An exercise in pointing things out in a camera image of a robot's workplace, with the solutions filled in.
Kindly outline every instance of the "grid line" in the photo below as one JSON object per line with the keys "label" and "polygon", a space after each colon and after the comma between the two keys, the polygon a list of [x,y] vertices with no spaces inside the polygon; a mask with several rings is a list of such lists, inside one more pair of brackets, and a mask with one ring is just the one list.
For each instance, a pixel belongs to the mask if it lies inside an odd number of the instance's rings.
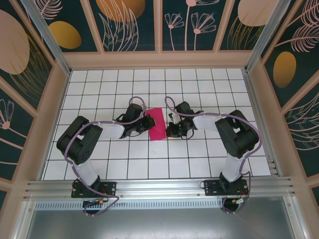
{"label": "grid line", "polygon": [[[102,78],[101,78],[101,83],[100,83],[100,90],[99,90],[98,102],[97,102],[97,104],[96,104],[96,107],[98,107],[99,101],[100,101],[100,92],[101,92],[101,87],[102,87],[103,74],[104,74],[104,71],[102,72]],[[98,108],[95,109],[94,120],[96,120],[96,114],[97,114],[97,113],[98,113]]]}
{"label": "grid line", "polygon": [[[180,73],[180,86],[181,86],[181,97],[182,97],[182,102],[184,102],[184,94],[183,94],[183,81],[181,78],[181,70],[179,70]],[[188,139],[187,139],[187,135],[186,135],[186,148],[187,148],[187,159],[188,159],[188,173],[189,173],[189,177],[190,176],[190,163],[189,163],[189,152],[188,152]]]}
{"label": "grid line", "polygon": [[[232,97],[233,97],[235,109],[237,109],[236,102],[235,102],[235,98],[234,98],[234,94],[233,94],[233,89],[232,89],[232,87],[231,87],[231,83],[230,83],[230,79],[229,79],[228,71],[227,71],[227,70],[226,70],[226,74],[227,74],[227,78],[228,78],[228,81],[229,81],[230,90],[231,90],[231,92],[232,92],[231,95],[232,95]],[[251,167],[250,167],[250,160],[249,160],[249,158],[247,158],[246,160],[248,161],[249,169],[250,169],[251,175],[253,176],[253,172],[251,171]]]}
{"label": "grid line", "polygon": [[[133,92],[134,92],[134,73],[135,73],[135,70],[133,70],[133,79],[132,79],[132,97],[133,97]],[[129,137],[129,148],[128,148],[128,168],[127,168],[127,174],[126,174],[126,178],[128,179],[129,178],[129,164],[130,164],[130,143],[131,143],[131,137]]]}
{"label": "grid line", "polygon": [[[118,83],[116,82],[116,87],[115,87],[115,95],[116,95],[116,90],[118,88]],[[113,114],[112,114],[112,119],[114,119],[114,112],[115,112],[115,109],[113,109]],[[106,175],[105,175],[105,178],[107,179],[107,176],[108,176],[108,170],[109,170],[109,162],[110,162],[110,151],[111,151],[111,139],[109,140],[110,142],[110,145],[109,145],[109,154],[108,154],[108,164],[107,164],[107,168],[106,168]]]}
{"label": "grid line", "polygon": [[[186,158],[186,157],[171,157],[172,159]],[[189,158],[227,158],[227,156],[207,156],[207,157],[189,157]],[[130,158],[131,160],[141,160],[145,158]],[[166,159],[166,157],[150,158],[150,159]],[[107,158],[91,158],[91,160],[108,160]],[[111,158],[110,160],[127,160],[126,158]],[[64,159],[51,159],[51,161],[64,161]]]}
{"label": "grid line", "polygon": [[[200,94],[199,94],[199,102],[200,102],[200,108],[201,108],[201,110],[202,110]],[[210,160],[209,160],[207,137],[206,137],[206,131],[205,131],[205,130],[204,130],[204,136],[205,136],[205,143],[206,143],[206,150],[207,150],[207,157],[208,157],[207,160],[208,160],[208,166],[209,166],[209,174],[210,174],[210,177],[211,177]]]}
{"label": "grid line", "polygon": [[[204,94],[216,94],[216,92],[205,92]],[[231,93],[231,92],[218,92],[219,94],[225,94],[225,93]],[[164,93],[137,93],[137,94],[134,94],[134,95],[163,95]],[[181,94],[180,92],[173,92],[173,93],[170,93],[170,94]],[[187,93],[184,93],[184,94],[191,94],[191,95],[198,95],[198,92],[187,92]],[[114,96],[115,94],[82,94],[84,96]]]}
{"label": "grid line", "polygon": [[[212,81],[212,79],[198,79],[200,81]],[[243,79],[232,79],[232,81],[242,81]],[[100,81],[89,81],[90,83],[97,83]],[[130,81],[103,81],[103,82],[130,82]],[[71,83],[83,83],[83,81],[72,81]]]}
{"label": "grid line", "polygon": [[[86,76],[85,76],[85,82],[84,82],[84,87],[83,87],[83,92],[82,93],[84,93],[84,89],[85,89],[85,84],[86,84],[86,79],[87,79],[87,77],[88,77],[88,72],[89,71],[86,71]],[[80,107],[79,107],[79,111],[78,111],[78,116],[79,116],[79,113],[80,113],[80,108],[81,108],[81,103],[82,103],[82,99],[83,99],[83,96],[81,97],[81,101],[80,101]],[[68,163],[66,164],[66,167],[65,167],[65,173],[64,173],[64,180],[65,180],[65,176],[66,176],[66,172],[67,172],[67,170],[68,170]]]}
{"label": "grid line", "polygon": [[[164,70],[164,79],[165,79],[165,97],[167,96],[167,88],[166,88],[166,69]],[[170,171],[169,171],[169,144],[168,144],[168,139],[167,141],[167,163],[168,163],[168,178],[170,178]]]}
{"label": "grid line", "polygon": [[[150,104],[150,82],[151,82],[151,71],[149,70],[149,93],[148,93],[148,97],[149,97],[149,104]],[[148,179],[150,178],[150,135],[148,133]]]}

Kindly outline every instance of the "flower illustration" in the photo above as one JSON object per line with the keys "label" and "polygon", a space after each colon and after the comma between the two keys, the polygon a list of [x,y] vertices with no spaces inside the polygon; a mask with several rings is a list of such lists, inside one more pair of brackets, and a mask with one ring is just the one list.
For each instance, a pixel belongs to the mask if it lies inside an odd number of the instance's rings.
{"label": "flower illustration", "polygon": [[[26,138],[25,135],[13,130],[12,128],[10,128],[10,121],[12,119],[12,115],[13,115],[13,110],[14,110],[14,103],[11,101],[8,101],[7,105],[5,104],[5,101],[3,99],[0,100],[0,129],[4,129],[4,130],[11,130],[12,132]],[[23,149],[23,147],[14,144],[12,142],[9,142],[3,138],[0,138],[0,141],[3,143],[6,143],[8,145],[11,145],[13,147],[16,147],[18,149]]]}
{"label": "flower illustration", "polygon": [[204,5],[211,5],[219,3],[219,0],[186,0],[187,4],[187,14],[186,14],[186,27],[185,27],[185,51],[187,51],[187,26],[188,26],[188,16],[189,16],[189,9],[193,6],[204,6]]}
{"label": "flower illustration", "polygon": [[173,51],[175,51],[174,44],[173,44],[173,38],[171,35],[171,30],[173,28],[178,28],[178,27],[184,26],[184,22],[182,21],[180,13],[179,14],[174,13],[171,16],[169,13],[165,14],[165,21],[169,27],[171,46],[173,48]]}
{"label": "flower illustration", "polygon": [[196,38],[198,34],[208,33],[216,30],[216,25],[213,25],[215,22],[213,15],[213,13],[211,15],[203,13],[199,19],[198,13],[193,13],[191,15],[191,24],[195,33],[194,51],[196,50]]}
{"label": "flower illustration", "polygon": [[8,101],[7,106],[3,99],[0,100],[0,128],[9,129],[10,121],[13,115],[14,104]]}

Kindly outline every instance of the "white grid floor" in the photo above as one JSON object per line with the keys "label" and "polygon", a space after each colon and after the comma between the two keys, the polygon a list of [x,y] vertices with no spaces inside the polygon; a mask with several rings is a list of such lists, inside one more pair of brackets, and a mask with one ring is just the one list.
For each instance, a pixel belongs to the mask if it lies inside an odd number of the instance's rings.
{"label": "white grid floor", "polygon": [[[75,175],[56,148],[56,141],[77,116],[112,120],[125,113],[132,96],[148,108],[160,107],[167,123],[165,96],[176,104],[187,101],[194,110],[243,112],[257,127],[240,69],[145,69],[73,71],[58,126],[45,165],[44,180],[73,180]],[[167,179],[218,177],[226,150],[218,133],[196,130],[189,140],[149,141],[138,137],[99,141],[91,156],[101,179]],[[253,176],[270,176],[261,148],[244,165]]]}

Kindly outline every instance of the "purple cable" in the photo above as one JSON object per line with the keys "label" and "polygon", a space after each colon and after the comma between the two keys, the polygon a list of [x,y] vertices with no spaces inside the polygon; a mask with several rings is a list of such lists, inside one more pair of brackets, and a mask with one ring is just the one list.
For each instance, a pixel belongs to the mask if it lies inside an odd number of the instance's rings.
{"label": "purple cable", "polygon": [[126,124],[135,123],[135,122],[138,121],[140,118],[142,118],[143,115],[144,115],[144,113],[146,112],[145,102],[144,102],[144,100],[143,100],[142,98],[140,98],[140,97],[138,97],[138,96],[134,96],[134,97],[130,98],[129,104],[132,102],[132,100],[133,100],[134,98],[137,98],[137,99],[141,100],[141,101],[142,101],[142,104],[143,104],[143,111],[141,112],[140,116],[139,116],[137,119],[135,119],[135,120],[133,120],[133,121],[131,121],[131,122],[126,122],[126,123],[124,123],[124,122],[116,122],[116,121],[106,121],[106,120],[89,122],[89,123],[83,125],[83,126],[79,129],[79,131],[76,132],[76,134],[71,138],[71,140],[70,140],[68,146],[67,146],[66,149],[65,149],[64,159],[65,159],[68,163],[71,164],[72,170],[73,170],[74,174],[76,175],[77,179],[78,179],[87,189],[89,189],[90,191],[92,191],[92,192],[95,193],[95,194],[98,194],[98,195],[103,196],[104,198],[116,198],[116,200],[115,200],[114,202],[112,202],[107,208],[98,211],[96,214],[88,214],[88,213],[86,212],[87,207],[91,205],[91,204],[88,204],[88,205],[84,208],[84,212],[85,212],[86,216],[94,217],[94,216],[98,216],[98,215],[103,214],[103,213],[106,212],[111,206],[113,206],[120,198],[119,198],[118,196],[100,193],[100,192],[94,190],[93,188],[91,188],[89,185],[87,185],[87,184],[82,180],[82,178],[80,177],[80,175],[78,174],[78,172],[77,172],[77,171],[75,170],[75,168],[73,167],[73,164],[74,164],[73,161],[68,159],[68,152],[69,152],[69,150],[70,150],[70,147],[71,147],[71,145],[73,144],[74,140],[77,138],[77,136],[80,135],[80,133],[81,133],[86,127],[88,127],[88,126],[90,126],[90,125],[93,125],[93,124],[113,124],[113,123],[114,123],[114,124],[119,124],[119,125],[126,125]]}
{"label": "purple cable", "polygon": [[[260,149],[260,147],[261,147],[261,145],[262,145],[262,143],[263,143],[262,138],[261,138],[261,134],[259,133],[259,131],[258,131],[251,123],[249,123],[247,120],[242,119],[242,118],[237,117],[237,116],[232,116],[232,115],[229,115],[229,114],[199,113],[199,114],[196,114],[196,115],[187,115],[187,114],[178,113],[177,111],[175,111],[174,109],[172,109],[172,108],[168,105],[167,99],[170,99],[170,100],[173,102],[173,105],[174,105],[173,108],[175,109],[175,102],[174,102],[174,100],[172,99],[172,97],[169,97],[169,96],[166,96],[166,97],[165,97],[166,107],[169,108],[170,111],[172,111],[173,113],[175,113],[175,114],[177,114],[177,115],[179,115],[179,116],[183,116],[183,117],[196,117],[196,116],[221,116],[221,117],[230,117],[230,118],[233,118],[233,119],[236,119],[236,120],[240,120],[241,122],[244,122],[245,124],[247,124],[248,126],[250,126],[250,127],[257,133],[257,135],[258,135],[258,137],[259,137],[259,145],[258,145],[258,147],[257,147],[256,149],[254,149],[253,151],[251,151],[251,152],[249,152],[249,153],[247,153],[247,154],[245,155],[243,161],[241,162],[240,168],[239,168],[239,173],[240,173],[241,175],[247,175],[247,174],[249,175],[249,188],[248,188],[248,195],[247,195],[247,198],[249,198],[250,189],[251,189],[251,173],[250,173],[250,171],[248,171],[248,172],[246,172],[246,173],[242,173],[242,170],[243,170],[243,167],[244,167],[244,164],[245,164],[246,159],[247,159],[250,155],[252,155],[252,154],[254,154],[255,152],[257,152],[257,151]],[[227,197],[225,197],[225,198],[223,199],[223,202],[222,202],[222,210],[223,210],[225,213],[233,213],[233,214],[235,214],[234,212],[232,212],[232,211],[228,210],[227,208],[225,208],[224,205],[225,205],[226,199],[227,199]],[[245,203],[243,203],[243,205],[237,210],[237,212],[239,212],[240,210],[242,210],[242,208],[244,207],[244,205],[245,205]]]}

